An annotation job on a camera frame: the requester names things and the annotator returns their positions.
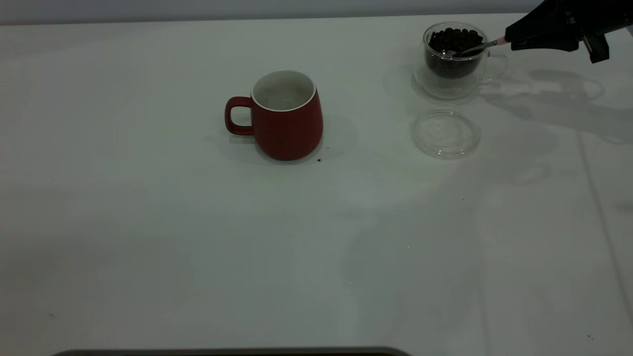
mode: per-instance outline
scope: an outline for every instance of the table surface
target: table surface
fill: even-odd
[[[519,14],[1,27],[0,353],[390,346],[633,353],[633,39],[506,53],[419,151],[423,31]],[[264,73],[315,80],[298,162],[229,134]],[[238,122],[248,112],[235,109]]]

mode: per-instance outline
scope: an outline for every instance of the red mug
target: red mug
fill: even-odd
[[[251,109],[251,126],[231,120],[231,109]],[[305,74],[280,70],[266,74],[251,89],[251,97],[231,98],[224,110],[227,130],[253,135],[267,155],[277,160],[296,160],[317,148],[323,135],[323,114],[317,87]]]

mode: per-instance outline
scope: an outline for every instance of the dark tray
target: dark tray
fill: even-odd
[[[69,350],[53,356],[409,356],[388,347]]]

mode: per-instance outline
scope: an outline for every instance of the spoon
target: spoon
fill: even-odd
[[[442,55],[447,56],[448,58],[452,58],[454,55],[456,54],[463,54],[463,53],[468,53],[468,52],[472,52],[472,51],[476,51],[478,49],[486,49],[489,47],[493,47],[493,46],[500,46],[502,44],[507,44],[509,43],[508,41],[506,41],[505,37],[499,37],[494,41],[490,41],[484,44],[480,44],[479,46],[475,46],[473,48],[469,48],[466,51],[463,52],[457,52],[457,51],[453,51],[452,49],[448,49],[448,50],[444,50],[442,51]]]

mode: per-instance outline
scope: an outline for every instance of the double-walled glass cup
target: double-walled glass cup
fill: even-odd
[[[429,43],[432,36],[446,29],[474,30],[484,38],[484,43],[488,42],[488,37],[483,31],[467,23],[443,22],[433,25],[424,32],[423,54],[415,66],[413,77],[416,83],[431,96],[440,99],[458,99],[469,95],[481,84],[486,74],[490,52],[485,49],[481,52],[473,52],[471,56],[454,57],[431,48]]]

